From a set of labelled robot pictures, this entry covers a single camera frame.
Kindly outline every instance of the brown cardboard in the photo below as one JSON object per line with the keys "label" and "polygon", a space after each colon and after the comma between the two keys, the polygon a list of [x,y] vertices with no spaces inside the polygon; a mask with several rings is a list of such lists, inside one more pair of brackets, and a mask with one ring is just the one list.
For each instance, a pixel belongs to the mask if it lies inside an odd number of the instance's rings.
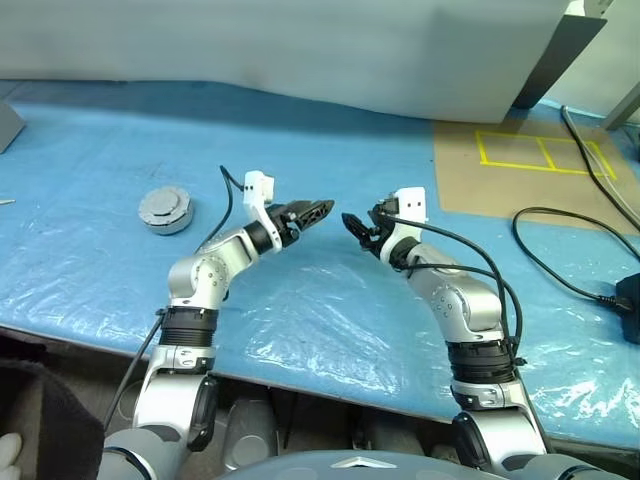
{"label": "brown cardboard", "polygon": [[[599,149],[618,191],[640,212],[640,185],[609,135],[602,129],[579,130],[594,153]],[[544,206],[638,234],[586,174],[580,152],[563,125],[513,118],[499,125],[436,122],[434,144],[438,195],[445,211],[511,218],[522,208]],[[528,219],[593,228],[550,215]]]}

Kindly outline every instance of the black fabric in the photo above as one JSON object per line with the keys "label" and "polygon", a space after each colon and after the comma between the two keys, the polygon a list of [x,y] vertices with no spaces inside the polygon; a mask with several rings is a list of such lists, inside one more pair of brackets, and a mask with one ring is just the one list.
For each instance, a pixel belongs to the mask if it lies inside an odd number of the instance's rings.
{"label": "black fabric", "polygon": [[0,358],[0,369],[42,382],[38,480],[95,480],[102,459],[104,429],[76,396],[38,363]]}
{"label": "black fabric", "polygon": [[0,329],[0,357],[40,362],[46,353],[47,348],[41,343],[29,343],[11,338],[4,335]]}

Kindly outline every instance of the blue plastic sheet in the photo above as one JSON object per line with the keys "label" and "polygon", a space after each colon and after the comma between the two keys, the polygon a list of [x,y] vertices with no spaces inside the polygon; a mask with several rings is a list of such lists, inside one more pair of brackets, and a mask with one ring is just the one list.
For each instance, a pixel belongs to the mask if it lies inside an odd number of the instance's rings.
{"label": "blue plastic sheet", "polygon": [[[0,322],[135,351],[167,301],[171,265],[226,208],[217,165],[276,177],[276,200],[336,200],[334,212],[234,281],[216,334],[220,374],[392,410],[450,418],[446,349],[401,276],[360,251],[339,213],[361,216],[423,185],[430,222],[486,248],[520,296],[522,369],[552,434],[637,446],[637,346],[619,319],[561,290],[518,250],[506,219],[444,213],[427,121],[206,83],[2,83],[28,127],[0,156]],[[531,117],[557,121],[537,107]],[[628,157],[631,145],[614,138]],[[163,185],[195,199],[192,225],[160,237],[137,217]],[[229,227],[247,223],[236,208]],[[528,244],[587,289],[638,271],[606,234],[523,222]],[[424,235],[462,263],[464,247]],[[638,237],[630,237],[639,245]]]}

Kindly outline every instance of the power cord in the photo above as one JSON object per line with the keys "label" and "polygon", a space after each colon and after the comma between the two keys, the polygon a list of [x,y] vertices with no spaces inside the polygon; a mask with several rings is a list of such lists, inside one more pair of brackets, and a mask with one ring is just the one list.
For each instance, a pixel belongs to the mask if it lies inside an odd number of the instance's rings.
{"label": "power cord", "polygon": [[194,253],[197,253],[198,250],[200,250],[207,242],[209,242],[209,240],[215,237],[220,231],[220,229],[224,227],[224,224],[227,223],[227,220],[229,219],[229,215],[231,215],[231,211],[233,210],[233,192],[231,191],[231,184],[233,183],[233,185],[235,185],[236,188],[241,192],[244,191],[244,185],[242,185],[235,178],[233,178],[233,176],[229,173],[229,170],[227,170],[223,165],[220,165],[220,173],[222,173],[224,184],[227,187],[227,210],[224,212],[224,215],[222,216],[222,219],[220,220],[220,222],[218,222],[218,224],[214,227],[214,229],[211,230],[211,232],[209,232],[209,234],[205,237],[202,243],[198,245],[198,248],[196,248]]}
{"label": "power cord", "polygon": [[[223,165],[220,165],[220,173],[222,173],[222,178],[224,178],[224,183],[225,183],[225,186],[227,187],[227,210],[225,211],[222,219],[218,222],[218,224],[214,227],[214,229],[211,230],[211,232],[209,232],[209,234],[205,237],[205,239],[202,241],[200,246],[198,246],[198,248],[195,250],[194,253],[197,253],[209,240],[215,237],[217,233],[220,231],[220,229],[224,227],[225,223],[227,223],[227,220],[229,219],[229,215],[231,215],[231,211],[233,210],[233,192],[231,190],[231,184],[235,185],[236,188],[238,188],[240,191],[244,191],[244,185],[242,185],[235,178],[233,178],[233,176],[229,173],[229,171]],[[127,384],[131,379],[131,375],[133,374],[133,371],[136,368],[136,365],[142,358],[142,355],[144,355],[145,350],[149,347],[149,344],[151,343],[153,336],[156,334],[156,332],[160,328],[160,325],[162,325],[162,320],[164,318],[164,310],[159,310],[158,312],[156,312],[156,315],[158,315],[158,319],[156,320],[156,323],[153,325],[153,327],[151,327],[151,330],[149,330],[149,333],[147,334],[144,341],[142,342],[142,345],[140,345],[140,348],[138,349],[135,356],[131,360],[131,363],[129,364],[129,368],[127,368],[127,371],[122,377],[122,380],[120,381],[120,385],[118,385],[118,389],[116,390],[116,393],[113,396],[113,400],[111,400],[111,404],[107,409],[107,413],[104,417],[105,432],[109,428],[109,424],[113,419],[113,414],[118,408],[118,404],[120,403],[122,394],[124,393],[125,389],[128,388]]]}
{"label": "power cord", "polygon": [[162,313],[164,313],[164,312],[162,312],[162,311],[157,312],[158,319],[156,320],[156,323],[154,323],[153,327],[151,327],[151,330],[149,330],[149,333],[147,334],[147,336],[145,337],[144,341],[142,342],[142,345],[140,345],[140,348],[138,349],[138,351],[136,352],[135,356],[131,360],[131,363],[129,364],[129,368],[127,368],[127,371],[125,372],[124,376],[122,377],[122,380],[120,381],[120,385],[118,385],[118,389],[116,390],[116,393],[113,396],[113,400],[111,400],[111,404],[109,405],[109,408],[107,409],[107,413],[104,416],[104,431],[105,432],[109,429],[109,425],[111,424],[111,420],[113,419],[113,414],[115,413],[116,409],[118,408],[118,403],[120,402],[120,398],[122,398],[122,394],[124,393],[125,389],[127,388],[127,383],[129,383],[129,380],[131,379],[131,375],[133,374],[133,370],[136,368],[136,365],[138,364],[138,362],[142,358],[142,355],[144,355],[145,350],[147,349],[147,347],[151,343],[151,340],[153,339],[153,336],[156,334],[156,332],[160,328],[160,325],[162,325],[162,320],[164,318]]}
{"label": "power cord", "polygon": [[[633,208],[631,208],[631,206],[622,197],[620,192],[618,192],[618,190],[613,185],[611,180],[609,180],[609,176],[606,174],[606,172],[602,168],[602,165],[600,164],[600,160],[598,160],[598,158],[591,152],[591,150],[589,150],[584,140],[582,140],[582,137],[580,137],[580,133],[578,132],[578,129],[573,123],[571,115],[569,115],[569,109],[567,108],[566,105],[562,106],[561,116],[565,125],[569,129],[569,133],[571,134],[571,137],[573,137],[576,144],[578,145],[578,149],[580,150],[580,155],[584,160],[584,163],[587,167],[587,171],[589,172],[589,177],[591,177],[591,180],[593,180],[593,183],[595,183],[598,189],[604,194],[605,197],[607,197],[607,199],[616,208],[616,210],[618,210],[618,212],[620,212],[620,214],[624,218],[626,218],[629,221],[629,223],[631,223],[631,225],[633,225],[636,228],[636,230],[640,232],[640,215],[638,215],[638,213],[635,212]],[[605,181],[608,183],[613,194],[605,188],[605,186],[602,184],[602,182],[600,182],[600,180],[596,176],[591,166],[590,159],[593,159],[593,161],[598,165],[601,174],[603,175]]]}
{"label": "power cord", "polygon": [[[506,308],[506,298],[505,298],[505,289],[506,289],[506,282],[503,280],[502,275],[500,274],[500,270],[498,270],[498,266],[496,265],[496,263],[494,262],[494,260],[491,258],[491,256],[484,251],[484,249],[482,249],[482,247],[480,247],[479,245],[476,245],[475,243],[473,243],[471,240],[469,240],[468,238],[465,238],[461,235],[458,235],[456,233],[450,232],[449,230],[444,230],[442,228],[438,228],[438,227],[434,227],[432,225],[429,225],[427,223],[420,223],[420,222],[412,222],[410,220],[404,220],[401,218],[396,218],[396,217],[392,217],[390,215],[386,215],[386,214],[382,214],[383,217],[385,217],[387,220],[394,222],[394,223],[400,223],[403,225],[408,225],[410,227],[416,227],[416,228],[420,228],[422,230],[428,230],[430,232],[433,233],[437,233],[438,235],[442,235],[444,237],[450,238],[452,240],[455,240],[459,243],[462,243],[463,245],[466,245],[467,247],[471,248],[472,250],[474,250],[476,253],[478,253],[478,255],[480,255],[484,261],[487,263],[487,265],[489,265],[489,268],[491,269],[491,276],[495,279],[497,286],[498,286],[498,299],[500,300],[500,324],[502,325],[502,331],[504,333],[505,339],[507,339],[507,349],[509,352],[509,356],[511,357],[513,364],[515,365],[514,368],[514,374],[516,376],[517,379],[522,380],[522,376],[520,375],[520,371],[518,370],[518,361],[515,358],[515,352],[517,351],[517,347],[514,347],[513,343],[517,342],[517,339],[514,342],[514,339],[511,338],[511,336],[509,335],[509,323],[507,322],[507,308]],[[536,423],[536,426],[538,428],[538,431],[540,432],[540,438],[542,438],[542,443],[545,446],[545,449],[548,453],[553,453],[555,450],[553,448],[553,446],[551,445],[551,442],[549,441],[549,438],[547,437],[547,434],[544,430],[544,427],[542,426],[542,422],[540,422],[540,419],[538,418],[538,414],[536,413],[536,409],[535,406],[533,405],[533,402],[531,401],[531,397],[529,396],[527,389],[525,387],[524,382],[522,382],[522,388],[523,388],[523,392],[525,394],[526,397],[526,401],[527,404],[529,405],[529,409],[531,410],[531,415],[533,416],[533,420]]]}
{"label": "power cord", "polygon": [[544,263],[542,260],[540,260],[540,258],[538,258],[524,244],[524,242],[522,241],[522,238],[520,237],[520,232],[518,231],[518,221],[520,220],[520,217],[523,216],[523,215],[529,214],[529,213],[541,213],[541,214],[545,214],[545,215],[558,215],[558,216],[578,218],[580,220],[584,220],[586,222],[590,222],[590,223],[592,223],[594,225],[597,225],[597,226],[603,228],[604,230],[607,230],[609,233],[611,233],[613,236],[615,236],[618,240],[620,240],[620,242],[622,242],[622,244],[629,249],[629,251],[636,257],[636,259],[638,259],[638,261],[640,261],[640,252],[638,252],[638,250],[636,250],[634,248],[634,246],[626,238],[624,238],[624,236],[620,232],[618,232],[613,227],[610,227],[606,223],[601,222],[600,220],[596,220],[595,218],[587,217],[586,215],[580,215],[579,213],[568,212],[566,210],[559,210],[559,209],[556,209],[556,208],[548,208],[548,207],[529,207],[529,208],[524,208],[524,209],[520,210],[518,213],[515,214],[515,216],[513,217],[512,222],[511,222],[511,232],[513,233],[513,238],[515,239],[515,241],[518,244],[518,246],[522,249],[522,251],[531,260],[533,260],[535,263],[537,263],[545,272],[547,272],[549,275],[551,275],[553,278],[555,278],[562,285],[567,287],[572,292],[577,293],[578,295],[581,295],[583,297],[589,298],[591,300],[595,300],[596,302],[598,302],[601,305],[605,305],[605,306],[608,306],[608,307],[611,307],[611,308],[620,309],[622,311],[627,311],[627,310],[629,310],[631,308],[626,299],[622,299],[622,298],[617,297],[617,296],[598,295],[596,293],[591,293],[591,292],[588,292],[586,290],[583,290],[582,288],[576,287],[575,285],[569,283],[567,280],[562,278],[558,273],[556,273],[554,270],[552,270],[551,267],[549,267],[546,263]]}

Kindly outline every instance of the round metal object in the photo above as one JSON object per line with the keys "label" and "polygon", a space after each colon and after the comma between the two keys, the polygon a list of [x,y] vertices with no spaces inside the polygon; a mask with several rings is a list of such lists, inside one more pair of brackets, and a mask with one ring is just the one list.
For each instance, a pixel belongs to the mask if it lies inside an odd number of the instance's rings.
{"label": "round metal object", "polygon": [[193,202],[182,188],[162,187],[142,199],[138,215],[153,233],[171,235],[191,223]]}

